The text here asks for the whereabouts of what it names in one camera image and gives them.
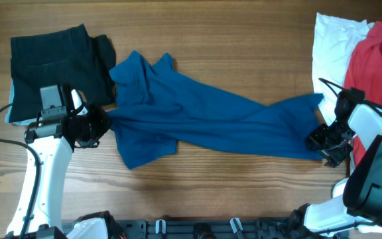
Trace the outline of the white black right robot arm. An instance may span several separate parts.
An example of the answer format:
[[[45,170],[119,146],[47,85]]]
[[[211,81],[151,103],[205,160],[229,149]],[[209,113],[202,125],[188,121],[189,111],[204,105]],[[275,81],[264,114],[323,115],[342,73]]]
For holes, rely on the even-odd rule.
[[[365,99],[363,91],[343,89],[338,94],[336,120],[322,124],[306,138],[333,167],[352,151],[359,137],[365,154],[332,199],[294,210],[285,228],[286,238],[331,238],[358,229],[382,233],[382,106]]]

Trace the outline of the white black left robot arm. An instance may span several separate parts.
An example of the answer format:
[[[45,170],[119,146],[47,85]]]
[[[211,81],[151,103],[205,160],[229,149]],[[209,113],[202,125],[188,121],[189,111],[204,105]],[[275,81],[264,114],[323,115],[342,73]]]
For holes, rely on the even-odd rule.
[[[15,215],[7,235],[26,238],[46,224],[62,225],[66,171],[75,149],[96,148],[110,128],[102,107],[88,105],[68,85],[40,89],[42,108],[25,131],[27,170]]]

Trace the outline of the blue polo shirt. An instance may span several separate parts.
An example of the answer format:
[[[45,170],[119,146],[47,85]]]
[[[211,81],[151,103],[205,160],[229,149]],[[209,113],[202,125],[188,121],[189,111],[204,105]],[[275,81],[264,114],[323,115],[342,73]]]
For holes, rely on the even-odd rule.
[[[117,90],[111,128],[129,169],[175,154],[179,141],[230,153],[321,158],[304,143],[318,127],[321,94],[265,106],[178,73],[169,54],[149,64],[132,52],[109,74]]]

